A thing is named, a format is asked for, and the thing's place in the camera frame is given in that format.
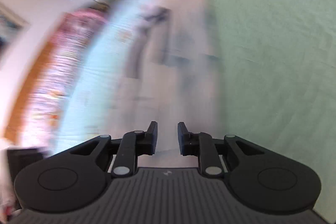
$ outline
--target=green fabric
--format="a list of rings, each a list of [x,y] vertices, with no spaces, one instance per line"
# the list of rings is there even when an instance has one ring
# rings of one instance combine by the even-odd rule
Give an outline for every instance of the green fabric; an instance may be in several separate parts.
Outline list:
[[[223,135],[313,168],[336,220],[336,0],[213,0]]]

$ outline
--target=bed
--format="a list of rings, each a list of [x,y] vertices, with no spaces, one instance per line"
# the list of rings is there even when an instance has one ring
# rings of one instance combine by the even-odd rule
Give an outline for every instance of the bed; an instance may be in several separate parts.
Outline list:
[[[179,27],[167,20],[177,11]],[[122,0],[91,44],[53,152],[153,119],[156,164],[174,165],[184,120],[193,132],[236,134],[313,168],[322,181],[315,209],[334,222],[335,14],[335,0]],[[192,42],[167,48],[162,37]],[[128,69],[139,67],[136,52],[141,76]]]

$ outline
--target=wall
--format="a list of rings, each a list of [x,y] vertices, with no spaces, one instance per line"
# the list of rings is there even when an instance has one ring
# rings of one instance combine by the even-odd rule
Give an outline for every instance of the wall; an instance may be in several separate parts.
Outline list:
[[[64,12],[87,5],[92,0],[0,0],[29,26],[8,47],[0,60],[0,137],[3,135],[30,67]]]

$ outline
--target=ribbed black surface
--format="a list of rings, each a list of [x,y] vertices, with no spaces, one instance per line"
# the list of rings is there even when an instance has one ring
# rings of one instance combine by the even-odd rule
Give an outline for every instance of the ribbed black surface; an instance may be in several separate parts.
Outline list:
[[[51,215],[23,211],[10,224],[312,224],[325,223],[314,212],[272,216],[236,201],[224,183],[197,169],[140,168],[115,179],[106,193],[86,208]]]

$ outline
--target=framed picture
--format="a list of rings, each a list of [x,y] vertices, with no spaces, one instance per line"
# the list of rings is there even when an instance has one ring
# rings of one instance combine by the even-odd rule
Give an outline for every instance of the framed picture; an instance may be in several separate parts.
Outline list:
[[[27,25],[25,20],[0,3],[0,61],[4,52]]]

